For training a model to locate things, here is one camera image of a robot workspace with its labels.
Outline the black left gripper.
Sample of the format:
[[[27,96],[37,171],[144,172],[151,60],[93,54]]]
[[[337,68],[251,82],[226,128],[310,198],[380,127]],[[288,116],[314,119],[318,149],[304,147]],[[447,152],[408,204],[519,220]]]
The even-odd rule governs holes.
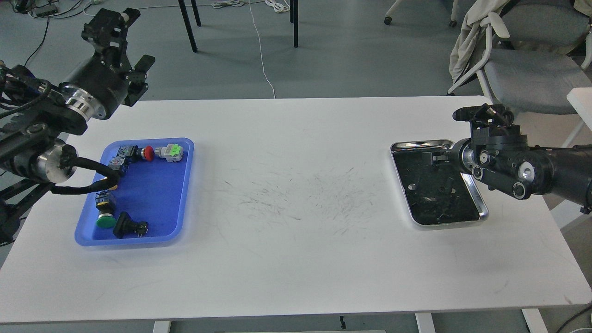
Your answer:
[[[148,70],[156,58],[143,55],[131,70],[126,55],[127,31],[140,17],[138,9],[123,12],[100,9],[83,25],[81,37],[95,49],[59,85],[65,107],[85,120],[106,120],[120,106],[133,107],[148,90]]]

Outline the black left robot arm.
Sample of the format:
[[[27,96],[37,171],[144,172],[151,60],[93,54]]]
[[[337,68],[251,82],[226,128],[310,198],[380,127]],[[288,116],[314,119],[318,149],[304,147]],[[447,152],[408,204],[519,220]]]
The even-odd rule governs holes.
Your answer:
[[[102,8],[81,36],[95,50],[60,85],[36,78],[25,66],[1,64],[1,169],[21,181],[1,191],[1,244],[13,242],[20,219],[44,194],[80,195],[107,190],[120,175],[108,166],[78,156],[61,133],[82,135],[91,118],[104,120],[120,105],[132,107],[148,90],[151,55],[131,66],[127,32],[138,9]]]

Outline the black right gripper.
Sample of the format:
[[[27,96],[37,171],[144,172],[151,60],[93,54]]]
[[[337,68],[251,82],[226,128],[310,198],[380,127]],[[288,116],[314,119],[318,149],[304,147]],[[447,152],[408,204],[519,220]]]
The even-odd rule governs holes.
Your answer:
[[[471,139],[461,139],[454,143],[449,152],[423,152],[421,161],[427,166],[448,164],[449,162],[461,173],[472,174],[473,149]]]

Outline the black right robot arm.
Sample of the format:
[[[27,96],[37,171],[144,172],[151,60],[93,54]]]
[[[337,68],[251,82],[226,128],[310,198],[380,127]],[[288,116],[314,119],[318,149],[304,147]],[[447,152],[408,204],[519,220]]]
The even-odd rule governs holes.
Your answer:
[[[514,115],[503,104],[459,108],[453,119],[471,125],[470,138],[456,142],[442,153],[423,153],[424,164],[451,165],[490,190],[518,200],[532,194],[552,193],[577,203],[583,214],[591,212],[590,145],[529,146],[527,135],[513,123]]]

